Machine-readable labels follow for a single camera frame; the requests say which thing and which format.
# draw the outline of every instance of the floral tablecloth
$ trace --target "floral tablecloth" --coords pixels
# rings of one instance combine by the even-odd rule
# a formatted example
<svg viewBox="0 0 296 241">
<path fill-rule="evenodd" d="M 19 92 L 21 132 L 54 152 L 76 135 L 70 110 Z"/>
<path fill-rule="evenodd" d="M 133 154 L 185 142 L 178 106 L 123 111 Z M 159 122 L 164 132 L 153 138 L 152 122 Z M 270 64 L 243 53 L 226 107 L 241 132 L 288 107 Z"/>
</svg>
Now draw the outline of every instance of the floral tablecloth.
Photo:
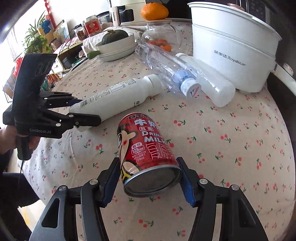
<svg viewBox="0 0 296 241">
<path fill-rule="evenodd" d="M 190 23 L 174 22 L 182 37 L 181 51 L 192 53 Z M 85 99 L 106 86 L 151 74 L 135 54 L 113 62 L 87 60 L 54 89 Z M 67 113 L 68 108 L 56 109 Z M 281 240 L 294 207 L 295 164 L 289 134 L 266 88 L 238 91 L 230 104 L 217 108 L 201 93 L 194 99 L 163 91 L 86 132 L 68 130 L 61 139 L 42 138 L 23 171 L 46 204 L 56 189 L 83 185 L 107 169 L 118 156 L 116 130 L 121 118 L 143 112 L 159 126 L 173 154 L 182 156 L 215 185 L 238 184 L 255 209 L 269 240 Z M 102 209 L 110 240 L 187 240 L 196 209 L 185 201 L 180 185 L 150 198 L 132 198 L 119 182 L 111 203 Z M 78 234 L 83 240 L 81 210 Z M 221 218 L 221 209 L 217 210 Z M 219 239 L 220 225 L 213 240 Z"/>
</svg>

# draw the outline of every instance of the metal screw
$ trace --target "metal screw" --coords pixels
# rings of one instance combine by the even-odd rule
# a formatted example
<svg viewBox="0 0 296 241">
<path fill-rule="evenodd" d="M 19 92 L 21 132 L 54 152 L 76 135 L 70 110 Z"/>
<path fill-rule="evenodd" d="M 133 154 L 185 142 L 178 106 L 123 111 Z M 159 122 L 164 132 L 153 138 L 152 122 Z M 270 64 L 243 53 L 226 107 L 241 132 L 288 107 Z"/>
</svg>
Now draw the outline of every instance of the metal screw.
<svg viewBox="0 0 296 241">
<path fill-rule="evenodd" d="M 66 188 L 67 188 L 66 186 L 60 186 L 60 187 L 59 187 L 59 191 L 60 191 L 60 192 L 63 192 L 63 191 L 66 190 Z"/>
<path fill-rule="evenodd" d="M 204 179 L 204 178 L 200 179 L 200 183 L 201 184 L 207 184 L 207 179 Z"/>
<path fill-rule="evenodd" d="M 96 185 L 96 184 L 98 183 L 98 180 L 97 180 L 97 179 L 91 179 L 91 180 L 89 181 L 89 183 L 90 183 L 91 185 Z"/>
<path fill-rule="evenodd" d="M 239 186 L 238 186 L 238 185 L 235 185 L 235 184 L 232 185 L 231 188 L 232 188 L 233 190 L 235 190 L 235 191 L 239 190 Z"/>
</svg>

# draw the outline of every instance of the red label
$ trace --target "red label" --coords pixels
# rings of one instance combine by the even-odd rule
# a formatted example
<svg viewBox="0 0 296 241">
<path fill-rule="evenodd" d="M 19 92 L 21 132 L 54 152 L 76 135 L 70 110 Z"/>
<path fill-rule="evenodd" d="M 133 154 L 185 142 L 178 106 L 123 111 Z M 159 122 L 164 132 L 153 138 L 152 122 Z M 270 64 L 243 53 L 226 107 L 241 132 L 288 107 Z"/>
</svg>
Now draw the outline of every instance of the red label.
<svg viewBox="0 0 296 241">
<path fill-rule="evenodd" d="M 179 166 L 157 124 L 147 115 L 133 113 L 124 117 L 117 129 L 121 178 L 159 165 Z"/>
<path fill-rule="evenodd" d="M 99 21 L 96 19 L 85 23 L 85 28 L 89 34 L 92 34 L 94 32 L 101 30 L 101 26 L 99 24 Z"/>
</svg>

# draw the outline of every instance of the human hand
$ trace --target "human hand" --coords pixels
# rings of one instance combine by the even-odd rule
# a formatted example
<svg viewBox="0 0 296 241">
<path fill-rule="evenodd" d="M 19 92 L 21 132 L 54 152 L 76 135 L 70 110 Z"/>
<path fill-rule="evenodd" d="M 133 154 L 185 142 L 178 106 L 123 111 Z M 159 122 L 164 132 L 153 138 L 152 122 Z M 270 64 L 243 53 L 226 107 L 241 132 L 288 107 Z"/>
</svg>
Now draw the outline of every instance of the human hand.
<svg viewBox="0 0 296 241">
<path fill-rule="evenodd" d="M 0 130 L 0 154 L 6 153 L 10 149 L 15 149 L 16 146 L 16 136 L 25 137 L 24 135 L 19 135 L 15 126 L 5 126 Z M 31 137 L 29 142 L 29 148 L 35 150 L 39 144 L 40 137 Z"/>
</svg>

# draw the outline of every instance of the can bottom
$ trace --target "can bottom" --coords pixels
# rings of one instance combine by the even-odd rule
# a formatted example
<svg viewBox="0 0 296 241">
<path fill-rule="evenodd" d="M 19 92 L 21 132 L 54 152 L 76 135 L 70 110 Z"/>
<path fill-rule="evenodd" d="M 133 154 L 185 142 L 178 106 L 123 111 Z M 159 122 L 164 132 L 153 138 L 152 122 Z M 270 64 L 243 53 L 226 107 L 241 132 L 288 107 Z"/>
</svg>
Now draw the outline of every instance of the can bottom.
<svg viewBox="0 0 296 241">
<path fill-rule="evenodd" d="M 149 197 L 179 183 L 182 171 L 175 165 L 159 165 L 133 175 L 124 183 L 124 192 L 131 197 Z"/>
</svg>

